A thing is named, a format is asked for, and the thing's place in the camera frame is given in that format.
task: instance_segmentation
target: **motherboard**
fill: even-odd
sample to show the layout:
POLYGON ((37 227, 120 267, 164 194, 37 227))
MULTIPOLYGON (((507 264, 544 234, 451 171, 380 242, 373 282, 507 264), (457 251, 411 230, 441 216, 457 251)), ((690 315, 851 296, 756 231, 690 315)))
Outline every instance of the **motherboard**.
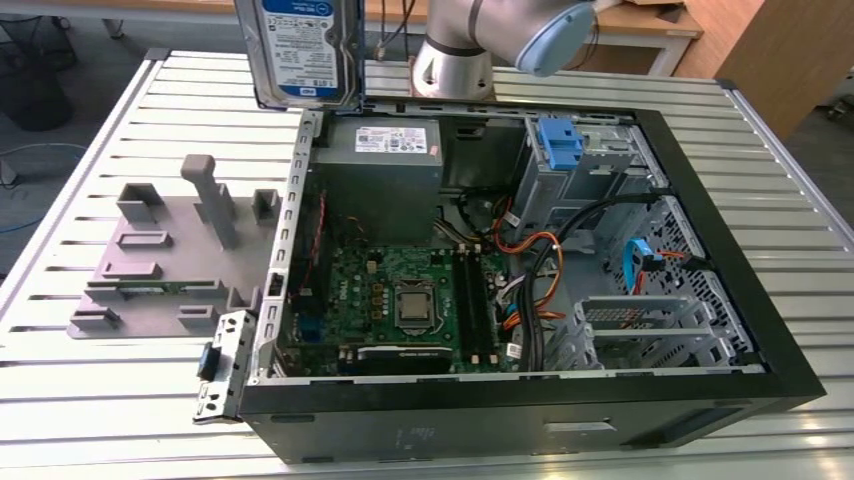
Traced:
POLYGON ((299 341, 280 344, 288 375, 501 371, 492 299, 504 270, 500 254, 473 250, 337 248, 325 314, 297 313, 299 341))

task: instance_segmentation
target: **floor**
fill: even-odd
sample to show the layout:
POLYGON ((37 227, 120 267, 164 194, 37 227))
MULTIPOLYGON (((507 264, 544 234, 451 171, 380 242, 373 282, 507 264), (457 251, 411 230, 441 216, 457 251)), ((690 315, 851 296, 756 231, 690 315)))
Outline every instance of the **floor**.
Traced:
MULTIPOLYGON (((0 152, 30 143, 88 145, 148 48, 244 51, 237 26, 217 25, 212 41, 209 26, 128 21, 124 24, 126 36, 114 41, 106 36, 100 21, 72 19, 70 24, 68 34, 80 61, 60 73, 60 82, 76 108, 73 120, 50 132, 28 133, 0 117, 0 152)), ((375 42, 375 38, 368 38, 368 45, 375 42)), ((415 52, 419 42, 411 43, 415 52)), ((403 58, 401 47, 400 41, 389 46, 387 59, 403 58)), ((816 111, 786 144, 843 217, 854 223, 854 129, 830 123, 816 111)), ((13 190, 0 189, 0 281, 34 227, 2 232, 44 215, 77 159, 77 151, 64 147, 33 149, 4 157, 21 179, 13 190)))

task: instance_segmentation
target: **blue drive bay latch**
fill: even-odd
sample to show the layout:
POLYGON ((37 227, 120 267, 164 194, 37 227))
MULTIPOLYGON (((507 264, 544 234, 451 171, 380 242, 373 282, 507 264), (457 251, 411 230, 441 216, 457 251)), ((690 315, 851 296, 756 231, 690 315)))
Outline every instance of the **blue drive bay latch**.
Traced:
POLYGON ((584 137, 568 118, 540 118, 539 139, 552 170, 575 170, 584 154, 584 137))

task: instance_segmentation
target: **black trash can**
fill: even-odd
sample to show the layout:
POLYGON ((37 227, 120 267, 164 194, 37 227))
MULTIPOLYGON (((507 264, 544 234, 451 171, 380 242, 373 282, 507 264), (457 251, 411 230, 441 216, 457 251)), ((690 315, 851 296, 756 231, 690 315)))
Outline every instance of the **black trash can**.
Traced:
POLYGON ((8 40, 32 48, 57 72, 77 63, 77 54, 65 35, 68 26, 68 19, 62 17, 0 14, 0 28, 8 40))
POLYGON ((73 114, 53 68, 32 46, 16 42, 0 43, 0 111, 33 132, 60 127, 73 114))

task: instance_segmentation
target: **wooden table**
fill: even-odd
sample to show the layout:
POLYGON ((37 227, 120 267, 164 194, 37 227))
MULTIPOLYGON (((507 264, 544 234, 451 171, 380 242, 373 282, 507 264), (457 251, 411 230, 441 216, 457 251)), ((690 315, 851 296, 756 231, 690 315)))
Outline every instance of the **wooden table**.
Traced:
MULTIPOLYGON (((409 32, 424 33, 431 0, 417 0, 409 32)), ((401 20, 400 0, 387 0, 387 28, 401 20)), ((379 31, 381 0, 365 0, 367 28, 379 31)), ((232 0, 0 0, 0 11, 36 15, 140 19, 193 23, 236 23, 232 0)), ((599 14, 599 45, 659 50, 649 75, 669 76, 702 28, 687 13, 677 23, 656 18, 656 9, 623 4, 599 14)), ((114 24, 105 22, 114 35, 114 24)))

